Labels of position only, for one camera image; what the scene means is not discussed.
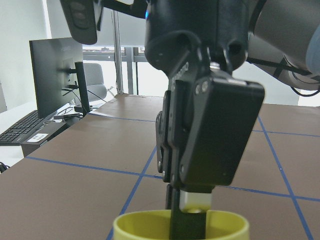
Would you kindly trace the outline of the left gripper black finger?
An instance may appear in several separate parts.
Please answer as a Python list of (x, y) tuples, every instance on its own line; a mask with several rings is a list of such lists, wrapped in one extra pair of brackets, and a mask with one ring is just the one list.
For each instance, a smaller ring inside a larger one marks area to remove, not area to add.
[(174, 80), (156, 118), (157, 168), (173, 217), (206, 214), (216, 186), (232, 183), (265, 97), (257, 82), (211, 73)]

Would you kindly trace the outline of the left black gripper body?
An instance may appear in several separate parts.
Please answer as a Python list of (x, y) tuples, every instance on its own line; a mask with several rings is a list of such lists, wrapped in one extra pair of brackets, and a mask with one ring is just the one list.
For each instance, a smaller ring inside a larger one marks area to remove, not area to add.
[(169, 77), (185, 62), (230, 73), (247, 59), (247, 0), (150, 0), (147, 12), (145, 57)]

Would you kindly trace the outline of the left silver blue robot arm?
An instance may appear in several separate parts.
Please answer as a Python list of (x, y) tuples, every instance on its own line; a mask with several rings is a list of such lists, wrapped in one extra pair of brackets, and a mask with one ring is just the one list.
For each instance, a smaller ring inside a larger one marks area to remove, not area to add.
[(265, 90), (232, 73), (261, 65), (291, 88), (320, 87), (317, 0), (148, 0), (145, 56), (169, 80), (156, 120), (169, 237), (207, 236), (211, 193), (233, 181)]

